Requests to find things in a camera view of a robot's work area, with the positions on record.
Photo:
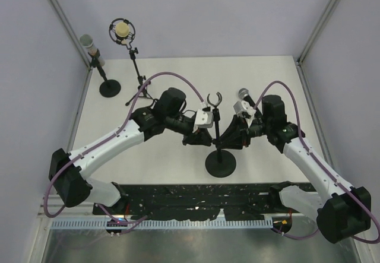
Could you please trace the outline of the black round-base mic stand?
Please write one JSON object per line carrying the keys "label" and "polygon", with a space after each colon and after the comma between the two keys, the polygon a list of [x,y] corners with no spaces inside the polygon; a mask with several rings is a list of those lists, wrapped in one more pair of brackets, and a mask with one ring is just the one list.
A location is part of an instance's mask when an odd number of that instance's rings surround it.
{"label": "black round-base mic stand", "polygon": [[220,92],[216,92],[218,101],[212,103],[210,100],[210,94],[207,96],[207,102],[213,107],[213,121],[215,126],[216,137],[213,141],[216,150],[210,153],[205,160],[205,168],[207,172],[216,178],[226,178],[230,176],[236,169],[236,159],[232,153],[226,150],[222,150],[220,145],[220,113],[218,106],[222,102],[223,98]]}

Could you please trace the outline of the black silver handheld microphone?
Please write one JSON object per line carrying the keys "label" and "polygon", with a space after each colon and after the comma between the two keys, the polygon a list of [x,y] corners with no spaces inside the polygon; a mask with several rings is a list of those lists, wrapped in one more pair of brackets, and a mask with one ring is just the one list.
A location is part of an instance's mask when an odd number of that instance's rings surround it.
{"label": "black silver handheld microphone", "polygon": [[249,90],[247,88],[241,88],[238,91],[237,96],[240,100],[244,100],[248,102],[249,105],[254,108],[256,118],[262,117],[261,111],[256,107],[256,103],[253,101],[252,97],[249,94]]}

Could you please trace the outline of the cream condenser microphone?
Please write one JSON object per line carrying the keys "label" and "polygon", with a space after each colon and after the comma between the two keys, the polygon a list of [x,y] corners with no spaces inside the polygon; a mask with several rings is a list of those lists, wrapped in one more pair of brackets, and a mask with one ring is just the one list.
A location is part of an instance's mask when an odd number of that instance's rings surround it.
{"label": "cream condenser microphone", "polygon": [[122,44],[126,43],[126,39],[129,35],[129,32],[130,32],[129,25],[123,21],[117,23],[117,25],[115,26],[116,38]]}

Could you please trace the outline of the black tripod stand with shockmount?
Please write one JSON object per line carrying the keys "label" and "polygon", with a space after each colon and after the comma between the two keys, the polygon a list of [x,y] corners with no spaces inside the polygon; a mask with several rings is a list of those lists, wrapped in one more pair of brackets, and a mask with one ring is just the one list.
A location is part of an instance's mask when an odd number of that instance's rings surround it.
{"label": "black tripod stand with shockmount", "polygon": [[[129,32],[129,35],[126,39],[126,43],[125,44],[122,44],[120,41],[117,40],[116,38],[116,34],[115,34],[115,26],[117,25],[117,23],[119,22],[125,22],[129,25],[129,29],[130,29],[130,32]],[[136,72],[136,75],[137,75],[137,80],[138,80],[138,90],[140,89],[140,87],[143,85],[143,83],[145,83],[147,81],[147,77],[145,75],[141,75],[140,74],[140,70],[138,69],[138,65],[137,65],[137,62],[136,62],[136,55],[139,54],[139,51],[137,49],[137,47],[133,47],[132,46],[132,43],[133,41],[135,40],[135,37],[136,37],[136,29],[135,29],[135,26],[133,25],[132,22],[130,22],[129,20],[127,20],[126,18],[116,18],[114,19],[110,25],[109,25],[109,29],[108,29],[108,33],[109,33],[109,37],[110,39],[116,43],[117,45],[120,45],[120,46],[124,46],[126,47],[128,53],[129,53],[129,57],[130,57],[130,60],[132,61],[133,63],[133,66],[134,66],[134,69],[135,69],[135,72]],[[126,103],[125,103],[125,106],[129,106],[132,104],[132,101],[135,99],[135,97],[137,97],[137,99],[144,99],[144,100],[151,100],[151,104],[149,105],[149,107],[153,107],[153,105],[156,103],[157,99],[153,98],[149,92],[148,92],[148,89],[144,88],[142,90],[142,93],[139,93],[139,94],[134,94],[130,100],[128,100]]]}

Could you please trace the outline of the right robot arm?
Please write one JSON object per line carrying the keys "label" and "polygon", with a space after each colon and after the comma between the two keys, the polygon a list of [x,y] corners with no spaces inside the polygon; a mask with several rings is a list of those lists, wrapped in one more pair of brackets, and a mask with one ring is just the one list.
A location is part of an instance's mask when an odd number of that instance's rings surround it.
{"label": "right robot arm", "polygon": [[220,147],[241,150],[250,145],[252,138],[265,135],[316,190],[316,194],[311,195],[290,182],[276,184],[268,198],[270,208],[276,212],[291,208],[307,216],[331,243],[369,230],[371,195],[368,190],[355,188],[314,152],[300,126],[287,121],[280,96],[264,96],[261,104],[261,110],[254,110],[255,103],[248,90],[239,91],[239,101],[233,106],[235,114],[220,137]]}

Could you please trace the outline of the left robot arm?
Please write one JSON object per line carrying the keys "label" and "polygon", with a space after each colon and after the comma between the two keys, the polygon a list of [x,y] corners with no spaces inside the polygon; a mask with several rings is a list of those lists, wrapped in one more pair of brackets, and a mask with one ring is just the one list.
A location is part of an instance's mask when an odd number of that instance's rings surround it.
{"label": "left robot arm", "polygon": [[191,118],[183,113],[185,93],[169,88],[155,104],[134,110],[127,123],[85,147],[52,154],[49,179],[65,207],[92,202],[107,207],[114,214],[126,210],[127,196],[114,182],[92,179],[92,174],[125,150],[162,134],[165,129],[183,135],[185,144],[210,146],[212,138],[205,125],[212,124],[211,109],[203,103]]}

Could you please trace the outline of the rear black round-base stand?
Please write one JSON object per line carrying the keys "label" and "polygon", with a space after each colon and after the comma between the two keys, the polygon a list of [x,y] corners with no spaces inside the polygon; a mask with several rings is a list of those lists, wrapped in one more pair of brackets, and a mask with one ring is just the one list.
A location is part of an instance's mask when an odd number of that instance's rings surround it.
{"label": "rear black round-base stand", "polygon": [[99,87],[99,93],[105,98],[115,97],[117,94],[119,94],[121,85],[118,81],[109,80],[107,78],[106,73],[103,69],[104,63],[105,62],[100,55],[100,51],[97,50],[97,52],[91,56],[90,65],[92,68],[97,68],[100,76],[103,78],[103,82]]}

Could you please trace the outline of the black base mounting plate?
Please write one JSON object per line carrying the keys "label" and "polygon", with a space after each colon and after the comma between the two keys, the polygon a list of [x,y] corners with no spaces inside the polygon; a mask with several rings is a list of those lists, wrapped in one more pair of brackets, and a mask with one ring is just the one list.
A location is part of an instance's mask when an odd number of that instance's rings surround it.
{"label": "black base mounting plate", "polygon": [[266,214],[288,213],[274,190],[284,183],[240,183],[202,185],[121,185],[127,203],[113,215],[129,215],[136,220],[206,221],[224,212],[227,220],[261,220]]}

